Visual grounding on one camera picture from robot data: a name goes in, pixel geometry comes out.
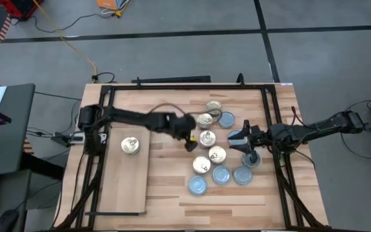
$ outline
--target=gold can lid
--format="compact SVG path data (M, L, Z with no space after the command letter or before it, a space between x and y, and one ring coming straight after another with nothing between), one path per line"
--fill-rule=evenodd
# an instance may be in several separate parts
M210 160L204 156L196 157L193 162L193 168L197 173L206 173L210 170Z
M200 134L200 142L205 147L211 147L216 143L216 135L212 131L203 131Z
M221 114L221 110L222 104L219 101L212 100L207 103L207 111L209 111L211 115L218 116Z
M203 127L208 127L213 123L213 117L208 113L202 113L197 116L197 123Z
M124 153L134 155L140 149L140 141L134 137L127 137L121 142L121 148Z
M225 150L220 146L213 146L209 150L209 158L215 164L223 162L225 160L225 156Z

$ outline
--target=gray floor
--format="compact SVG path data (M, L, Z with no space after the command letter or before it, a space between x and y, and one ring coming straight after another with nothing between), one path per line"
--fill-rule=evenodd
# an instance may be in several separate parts
M253 1L133 0L121 19L82 19L67 36L258 29ZM261 1L268 28L371 25L371 1ZM80 15L100 12L93 1L45 1L59 26ZM49 24L37 12L41 28ZM7 38L48 37L33 21L11 26ZM329 117L354 102L371 99L371 31L270 35L281 82L293 82L306 122ZM234 82L242 72L250 82L272 82L261 35L212 35L148 39L74 41L98 66L114 72L116 81L211 75L214 82ZM2 84L33 82L37 91L81 97L91 66L62 42L0 44ZM36 95L30 126L64 130L75 101ZM365 105L353 108L366 120ZM360 153L371 156L371 133L345 137ZM30 138L36 155L49 157L65 149L45 139ZM333 135L311 143L330 225L371 231L371 160L354 156ZM52 160L64 165L66 155ZM51 180L34 176L32 191ZM56 203L60 186L29 200L28 208ZM54 208L31 210L26 231L49 227Z

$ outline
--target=metal frame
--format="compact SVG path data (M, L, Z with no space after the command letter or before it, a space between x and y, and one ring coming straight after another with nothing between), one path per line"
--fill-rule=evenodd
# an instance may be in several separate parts
M100 91L100 99L99 104L104 105L105 103L105 96L109 94L108 105L112 104L115 99L115 92L117 90L260 90L263 99L263 107L265 110L265 119L267 121L267 126L270 127L272 125L272 115L270 111L270 106L268 102L268 95L271 95L272 104L274 108L274 114L276 117L276 123L282 123L280 109L278 105L278 99L276 95L276 88L274 84L245 84L244 77L240 74L237 78L238 84L185 84L185 85L170 85L170 84L141 84L138 82L136 85L127 85L127 86L112 86L112 85L104 85ZM104 132L109 132L109 127L104 127ZM89 212L85 212L85 215L89 216L88 219L88 226L82 227L82 217L84 215L84 206L88 197L83 199L83 197L78 201L77 206L79 206L79 211L77 212L77 220L75 223L75 228L66 228L62 227L59 229L53 229L52 231L87 231L89 229L93 229L94 221L96 215L103 215L101 212L96 212L97 203L99 198L99 191L100 191L100 179L102 175L102 169L104 167L104 157L105 157L105 149L103 149L99 154L99 161L97 166L96 174L93 180L90 182L91 179L91 171L92 166L94 164L94 155L90 155L88 157L88 163L86 166L86 171L84 174L84 182L82 185L81 195L90 195L91 192L93 193L93 197L91 200L91 208ZM297 189L296 183L294 181L294 175L292 170L292 165L290 161L290 157L288 154L284 154L285 159L285 169L287 172L287 179L285 178L279 162L279 155L274 152L273 153L273 160L274 160L274 167L276 171L276 178L278 183L278 190L280 194L281 200L281 209L283 213L284 223L287 230L295 230L295 231L348 231L348 230L339 230L339 229L331 229L331 227L324 226L320 224L312 214L307 210L305 205L301 202L299 197L297 196ZM289 206L287 203L286 192L289 194L291 199L294 203L294 209L296 212L296 222L297 226L293 226L290 220L289 214ZM303 217L307 219L311 227L305 227L303 223Z

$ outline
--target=red object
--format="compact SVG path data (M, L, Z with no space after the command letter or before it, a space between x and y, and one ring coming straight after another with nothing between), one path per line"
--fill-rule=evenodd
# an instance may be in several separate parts
M21 20L27 20L37 9L37 5L32 0L0 0L0 5L12 18Z

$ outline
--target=wooden table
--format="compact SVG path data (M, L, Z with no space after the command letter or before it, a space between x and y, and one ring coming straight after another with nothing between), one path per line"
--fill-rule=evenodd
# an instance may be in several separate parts
M100 88L99 84L87 84L81 106L98 104ZM290 107L295 106L297 112L300 112L294 87L276 84L276 91L283 122L290 123L293 117ZM227 158L224 165L233 170L242 165L241 153L228 149L227 134L231 130L241 129L244 119L249 119L251 125L258 124L262 130L267 130L259 90L117 90L114 107L146 113L157 104L170 102L179 105L184 111L204 111L206 103L213 99L220 101L224 111L230 111L236 117L236 123L231 129L221 129L219 125L214 125L211 129L216 134L217 145L226 149ZM272 111L271 98L268 99ZM180 114L169 106L164 106L159 111L175 111ZM200 130L195 130L193 134L198 137ZM299 150L310 156L308 146L301 146ZM208 183L207 192L204 196L196 197L189 193L187 184L195 175L192 169L193 159L197 155L206 154L207 150L197 148L188 153L184 149L183 141L173 140L168 135L151 133L147 213L141 216L96 216L94 230L282 229L284 222L273 159L266 149L259 148L257 151L262 158L262 164L252 170L254 178L250 184L240 186L232 180L225 186L219 186L211 178L213 170L211 168L210 172L204 175ZM61 210L56 225L70 212L81 154L81 145L71 148L63 180ZM312 164L296 154L291 156L291 160L300 199L320 222L327 224ZM86 161L85 156L78 176L76 200L81 194ZM101 191L105 191L106 188L107 186L102 186ZM290 197L287 198L292 224L296 224L292 201ZM105 211L101 210L100 206L105 205L107 201L108 199L102 198L100 193L97 211ZM89 206L90 203L87 203L85 211L90 210ZM82 225L86 225L87 221L88 216L84 216Z

